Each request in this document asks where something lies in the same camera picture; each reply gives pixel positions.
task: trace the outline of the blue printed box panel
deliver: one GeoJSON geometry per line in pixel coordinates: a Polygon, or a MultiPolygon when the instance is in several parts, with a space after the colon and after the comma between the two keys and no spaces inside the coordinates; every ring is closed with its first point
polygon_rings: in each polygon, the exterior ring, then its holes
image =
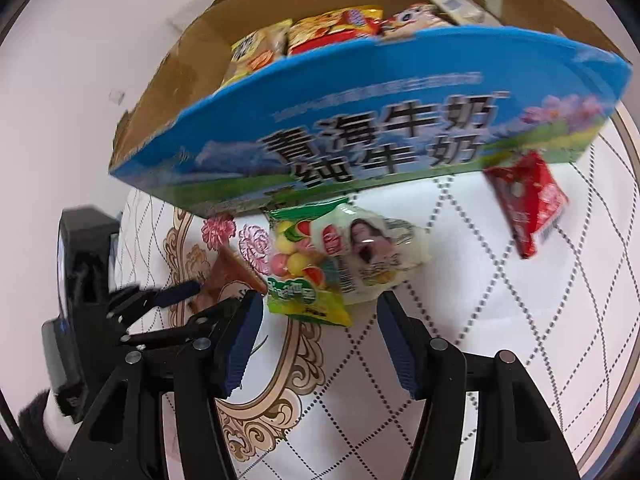
{"type": "Polygon", "coordinates": [[[528,149],[567,162],[630,74],[615,54],[513,27],[353,40],[186,108],[112,174],[207,217],[479,170],[528,149]]]}

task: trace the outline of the green candy bag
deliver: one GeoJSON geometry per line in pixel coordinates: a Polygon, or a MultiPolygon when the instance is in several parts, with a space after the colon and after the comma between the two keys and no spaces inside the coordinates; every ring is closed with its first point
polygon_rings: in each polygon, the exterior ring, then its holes
{"type": "Polygon", "coordinates": [[[347,197],[270,213],[270,312],[302,321],[351,326],[341,280],[348,274],[341,256],[329,256],[311,243],[311,222],[331,212],[347,197]]]}

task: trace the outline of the red snack bag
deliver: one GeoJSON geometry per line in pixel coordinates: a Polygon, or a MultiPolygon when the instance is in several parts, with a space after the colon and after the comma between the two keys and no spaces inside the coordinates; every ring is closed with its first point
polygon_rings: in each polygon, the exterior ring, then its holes
{"type": "Polygon", "coordinates": [[[304,18],[289,29],[289,55],[331,43],[375,36],[381,23],[382,9],[369,6],[345,7],[304,18]]]}
{"type": "Polygon", "coordinates": [[[520,256],[532,257],[551,234],[569,199],[536,152],[527,153],[511,168],[482,172],[494,187],[520,256]]]}

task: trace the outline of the pink flower print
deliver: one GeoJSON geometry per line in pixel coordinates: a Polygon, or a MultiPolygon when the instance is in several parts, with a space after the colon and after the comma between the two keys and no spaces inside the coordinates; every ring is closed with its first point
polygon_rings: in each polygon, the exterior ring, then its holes
{"type": "Polygon", "coordinates": [[[559,119],[568,119],[580,109],[580,98],[575,95],[569,95],[562,99],[555,108],[559,119]]]}
{"type": "Polygon", "coordinates": [[[548,121],[548,114],[544,108],[532,106],[525,108],[521,119],[523,123],[527,124],[546,123],[548,121]]]}
{"type": "Polygon", "coordinates": [[[603,113],[602,105],[594,96],[590,95],[582,102],[582,113],[588,118],[600,116],[603,113]]]}
{"type": "Polygon", "coordinates": [[[269,235],[257,225],[245,225],[238,234],[238,248],[242,257],[256,272],[269,274],[269,235]]]}
{"type": "Polygon", "coordinates": [[[209,249],[217,251],[227,245],[229,238],[236,236],[236,222],[229,213],[220,213],[204,221],[202,240],[209,249]]]}
{"type": "Polygon", "coordinates": [[[555,95],[548,95],[542,99],[542,108],[545,111],[547,121],[553,121],[560,115],[562,100],[555,95]]]}

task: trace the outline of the yellow snack bag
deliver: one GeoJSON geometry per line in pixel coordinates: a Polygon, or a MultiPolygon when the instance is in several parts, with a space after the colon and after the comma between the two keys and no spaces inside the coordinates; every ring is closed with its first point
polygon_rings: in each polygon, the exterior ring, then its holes
{"type": "Polygon", "coordinates": [[[293,20],[260,28],[231,46],[231,62],[220,88],[247,77],[284,56],[287,31],[293,20]]]}

